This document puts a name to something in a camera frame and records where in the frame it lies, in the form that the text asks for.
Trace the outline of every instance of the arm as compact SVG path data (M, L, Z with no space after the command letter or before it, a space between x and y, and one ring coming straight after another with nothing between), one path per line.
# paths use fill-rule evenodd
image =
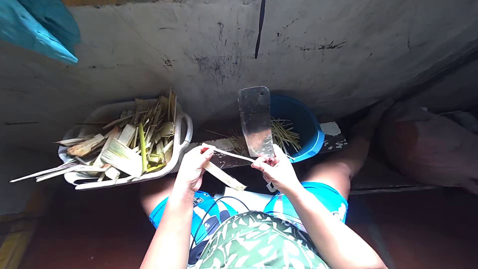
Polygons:
M194 192L202 183L204 170L201 166L213 153L206 149L198 146L185 154L141 269L187 268Z
M303 187L285 194L331 268L386 268L377 253Z
M263 172L295 208L315 247L331 268L384 269L377 253L354 231L334 217L317 198L300 184L282 150L274 145L273 162L258 158L251 166Z

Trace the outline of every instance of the basket handle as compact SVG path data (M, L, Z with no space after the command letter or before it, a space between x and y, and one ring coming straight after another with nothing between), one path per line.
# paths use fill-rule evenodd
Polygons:
M184 141L179 145L182 151L189 145L189 143L191 143L191 138L193 138L193 120L186 113L181 113L180 117L181 118L179 119L178 124L182 124L182 121L183 121L182 118L184 118L186 119L186 127L187 127L186 137L184 138Z

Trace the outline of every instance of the blue bucket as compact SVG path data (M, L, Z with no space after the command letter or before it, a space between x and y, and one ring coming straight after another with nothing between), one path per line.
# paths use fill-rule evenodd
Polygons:
M286 146L291 157L295 158L290 160L291 163L303 161L320 151L325 134L320 129L319 121L304 104L294 98L272 95L271 116L275 119L290 120L294 127L292 131L300 135L299 144L302 148L299 152L292 146Z

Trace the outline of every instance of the blue cloth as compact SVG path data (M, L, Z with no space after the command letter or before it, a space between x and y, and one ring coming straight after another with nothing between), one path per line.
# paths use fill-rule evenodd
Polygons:
M301 184L306 190L314 194L334 216L345 222L348 203L337 190L323 183L302 182ZM168 198L159 203L149 216L154 228L158 228L167 201ZM217 202L206 215L206 211L215 201L216 200L206 192L197 191L194 194L191 242L198 227L199 231L195 237L193 248L189 252L188 264L195 264L197 262L210 237L219 228L221 223L225 222L229 217L238 214L234 208L221 200ZM278 193L271 198L264 208L264 212L277 216L280 219L288 220L299 229L306 231L291 202L282 193Z
M0 39L75 64L78 25L60 0L0 0Z
M191 223L191 242L198 227L199 231L195 237L193 248L189 252L189 264L195 264L197 262L209 238L219 228L221 223L226 221L229 217L238 214L238 212L230 205L222 202L221 200L217 202L206 215L207 210L212 204L214 204L215 201L216 200L206 192L196 191L194 194L193 222ZM159 203L149 216L154 228L158 228L159 222L161 221L161 217L163 216L163 212L166 207L166 202L168 202L168 198Z
M318 182L302 182L302 186L312 193L335 217L345 223L348 203L338 191L326 184ZM289 199L283 193L277 193L264 208L264 212L287 219L305 230Z

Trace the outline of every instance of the hand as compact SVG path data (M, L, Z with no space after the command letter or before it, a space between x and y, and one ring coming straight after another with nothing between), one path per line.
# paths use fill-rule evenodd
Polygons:
M267 182L272 181L275 188L285 195L303 188L295 175L289 158L278 145L274 144L273 147L275 159L266 160L263 157L259 157L251 164L251 167L262 171L262 177Z
M174 188L183 191L196 192L203 182L204 168L202 165L208 162L214 151L205 146L197 146L184 155Z

